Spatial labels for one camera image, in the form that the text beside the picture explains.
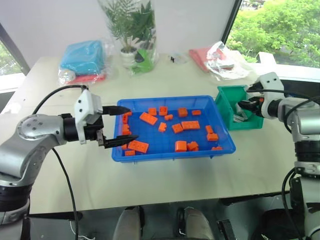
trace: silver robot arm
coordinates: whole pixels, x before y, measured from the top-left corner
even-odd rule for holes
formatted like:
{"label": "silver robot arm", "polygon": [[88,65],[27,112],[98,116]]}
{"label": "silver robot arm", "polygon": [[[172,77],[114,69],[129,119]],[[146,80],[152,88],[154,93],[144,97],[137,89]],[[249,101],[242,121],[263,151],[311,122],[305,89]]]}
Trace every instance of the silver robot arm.
{"label": "silver robot arm", "polygon": [[[282,82],[274,73],[258,78],[247,92],[259,90],[284,90]],[[285,115],[296,105],[306,101],[297,97],[285,97],[281,92],[263,92],[238,104],[256,115],[285,121]],[[320,106],[311,101],[303,104],[288,116],[295,146],[295,172],[300,177],[290,181],[291,205],[304,211],[304,232],[307,237],[320,240]]]}
{"label": "silver robot arm", "polygon": [[0,239],[19,240],[22,220],[30,205],[29,196],[47,153],[67,142],[97,141],[112,148],[129,143],[136,135],[114,139],[103,136],[102,115],[120,115],[130,109],[102,106],[100,97],[84,90],[71,114],[34,114],[22,119],[11,138],[0,145]]}

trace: clear plastic wrap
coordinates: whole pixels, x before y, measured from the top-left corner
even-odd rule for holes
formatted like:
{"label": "clear plastic wrap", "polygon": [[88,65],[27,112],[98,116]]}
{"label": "clear plastic wrap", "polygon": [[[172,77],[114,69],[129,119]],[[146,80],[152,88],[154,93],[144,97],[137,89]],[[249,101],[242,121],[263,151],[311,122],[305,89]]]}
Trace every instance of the clear plastic wrap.
{"label": "clear plastic wrap", "polygon": [[113,44],[106,39],[69,45],[59,65],[59,84],[94,84],[105,80],[111,72],[112,48]]}
{"label": "clear plastic wrap", "polygon": [[151,71],[158,60],[155,14],[147,0],[98,0],[107,26],[122,45],[122,65],[132,74]]}
{"label": "clear plastic wrap", "polygon": [[191,49],[189,55],[203,71],[214,73],[222,80],[241,79],[249,74],[244,63],[238,62],[222,41],[212,47]]}

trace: white table surface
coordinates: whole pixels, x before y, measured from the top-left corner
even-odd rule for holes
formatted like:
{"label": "white table surface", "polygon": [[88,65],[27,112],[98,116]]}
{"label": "white table surface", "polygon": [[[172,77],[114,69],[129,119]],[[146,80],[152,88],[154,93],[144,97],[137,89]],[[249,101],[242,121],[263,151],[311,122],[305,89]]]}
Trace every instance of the white table surface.
{"label": "white table surface", "polygon": [[[30,115],[35,106],[58,88],[59,58],[43,57],[34,65],[23,85],[15,92],[0,115],[0,144],[15,131],[16,124]],[[115,105],[120,99],[217,96],[219,85],[251,84],[255,74],[241,80],[216,81],[192,61],[177,65],[162,56],[149,73],[131,77],[117,65],[110,79],[90,86],[100,95],[103,105]],[[67,89],[51,97],[39,113],[73,114],[79,89]],[[114,116],[104,116],[104,134],[112,138]],[[111,149],[97,142],[80,145],[69,142],[56,147],[69,174],[78,210],[102,209],[175,201],[228,198],[281,190],[286,173],[294,166],[291,135],[278,120],[264,120],[262,129],[231,131],[236,145],[233,154],[210,159],[187,158],[118,163]],[[72,211],[68,186],[50,151],[31,192],[31,209],[35,213]]]}

